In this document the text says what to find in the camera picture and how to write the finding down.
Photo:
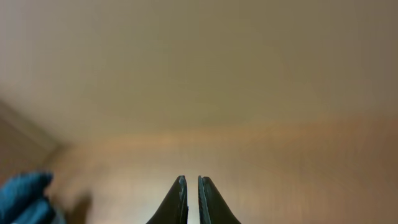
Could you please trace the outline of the blue polo shirt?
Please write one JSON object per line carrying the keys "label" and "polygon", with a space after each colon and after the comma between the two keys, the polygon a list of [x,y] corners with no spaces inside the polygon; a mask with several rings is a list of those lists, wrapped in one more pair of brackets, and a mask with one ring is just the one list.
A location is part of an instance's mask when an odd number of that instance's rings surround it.
{"label": "blue polo shirt", "polygon": [[53,174],[26,172],[1,186],[1,224],[66,224],[65,215],[45,195]]}

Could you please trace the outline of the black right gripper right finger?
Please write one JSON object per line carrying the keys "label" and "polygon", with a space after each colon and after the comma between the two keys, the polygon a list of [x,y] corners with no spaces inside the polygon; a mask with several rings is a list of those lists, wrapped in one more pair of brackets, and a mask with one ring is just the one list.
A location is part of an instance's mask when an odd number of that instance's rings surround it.
{"label": "black right gripper right finger", "polygon": [[241,224],[209,177],[198,177],[201,224]]}

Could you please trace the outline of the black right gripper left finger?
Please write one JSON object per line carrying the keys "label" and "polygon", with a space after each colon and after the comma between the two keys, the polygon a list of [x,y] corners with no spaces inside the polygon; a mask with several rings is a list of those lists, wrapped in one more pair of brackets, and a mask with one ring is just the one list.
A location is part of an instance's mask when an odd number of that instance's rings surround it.
{"label": "black right gripper left finger", "polygon": [[147,224],[187,224],[187,181],[184,175],[176,178],[162,203]]}

